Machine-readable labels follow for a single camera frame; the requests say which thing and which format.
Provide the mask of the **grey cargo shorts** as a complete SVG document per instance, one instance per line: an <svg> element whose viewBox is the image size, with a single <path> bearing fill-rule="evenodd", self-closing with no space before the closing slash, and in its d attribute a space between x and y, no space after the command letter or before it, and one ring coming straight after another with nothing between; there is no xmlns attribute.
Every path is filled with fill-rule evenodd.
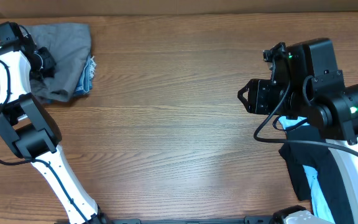
<svg viewBox="0 0 358 224"><path fill-rule="evenodd" d="M88 24L58 23L25 27L39 47L46 47L56 62L54 76L31 80L39 98L68 102L90 64L91 32Z"/></svg>

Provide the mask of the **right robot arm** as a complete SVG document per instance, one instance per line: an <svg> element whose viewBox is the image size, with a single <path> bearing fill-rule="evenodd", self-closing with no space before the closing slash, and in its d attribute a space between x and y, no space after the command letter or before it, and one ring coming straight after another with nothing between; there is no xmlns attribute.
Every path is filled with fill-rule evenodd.
<svg viewBox="0 0 358 224"><path fill-rule="evenodd" d="M280 154L297 197L313 206L281 210L272 223L358 223L358 84L345 86L327 38L263 55L271 77L250 80L237 97L286 134Z"/></svg>

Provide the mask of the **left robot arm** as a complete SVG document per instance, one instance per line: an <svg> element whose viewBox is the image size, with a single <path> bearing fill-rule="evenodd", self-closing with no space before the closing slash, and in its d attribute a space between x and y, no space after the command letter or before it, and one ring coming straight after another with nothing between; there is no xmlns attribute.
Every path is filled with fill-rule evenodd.
<svg viewBox="0 0 358 224"><path fill-rule="evenodd" d="M54 71L48 50L0 44L0 164L31 164L63 205L70 223L108 223L72 171L55 120L30 90L30 81Z"/></svg>

